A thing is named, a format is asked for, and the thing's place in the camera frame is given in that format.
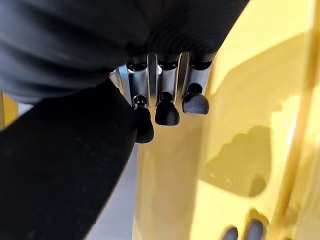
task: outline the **yellow lacquered brass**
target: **yellow lacquered brass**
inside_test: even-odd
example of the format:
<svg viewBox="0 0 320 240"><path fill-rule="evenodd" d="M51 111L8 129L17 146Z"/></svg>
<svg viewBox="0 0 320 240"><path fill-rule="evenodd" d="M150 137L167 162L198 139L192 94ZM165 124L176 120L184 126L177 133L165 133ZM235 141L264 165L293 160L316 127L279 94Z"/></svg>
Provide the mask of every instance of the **yellow lacquered brass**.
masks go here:
<svg viewBox="0 0 320 240"><path fill-rule="evenodd" d="M250 1L215 59L208 116L155 125L139 148L133 239L219 240L231 226L244 239L251 219L265 239L307 239L320 221L320 193L305 190L319 186L317 84L305 99L314 3Z"/></svg>

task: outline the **black sleeve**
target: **black sleeve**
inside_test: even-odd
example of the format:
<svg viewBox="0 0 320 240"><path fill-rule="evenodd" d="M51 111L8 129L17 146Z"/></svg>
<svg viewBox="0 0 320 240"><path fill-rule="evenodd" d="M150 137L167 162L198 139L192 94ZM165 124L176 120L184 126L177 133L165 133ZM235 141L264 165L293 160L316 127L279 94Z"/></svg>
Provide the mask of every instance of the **black sleeve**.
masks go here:
<svg viewBox="0 0 320 240"><path fill-rule="evenodd" d="M135 114L109 80L21 116L0 133L0 239L83 239L136 135Z"/></svg>
<svg viewBox="0 0 320 240"><path fill-rule="evenodd" d="M0 91L35 103L102 83L147 40L157 5L143 2L1 0Z"/></svg>

